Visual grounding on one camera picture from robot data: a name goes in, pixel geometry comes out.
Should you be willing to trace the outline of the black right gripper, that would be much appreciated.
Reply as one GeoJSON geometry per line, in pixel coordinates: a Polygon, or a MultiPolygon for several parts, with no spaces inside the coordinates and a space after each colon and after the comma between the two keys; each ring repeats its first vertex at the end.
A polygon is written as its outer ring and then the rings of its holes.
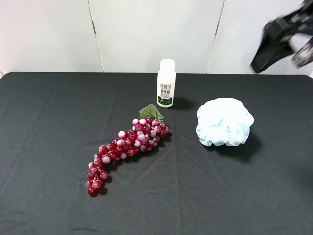
{"type": "Polygon", "coordinates": [[[293,55],[291,61],[301,68],[313,61],[313,38],[301,48],[289,44],[296,34],[313,35],[313,1],[303,1],[301,7],[288,15],[269,21],[263,30],[260,46],[250,64],[255,73],[261,73],[279,60],[293,55]]]}

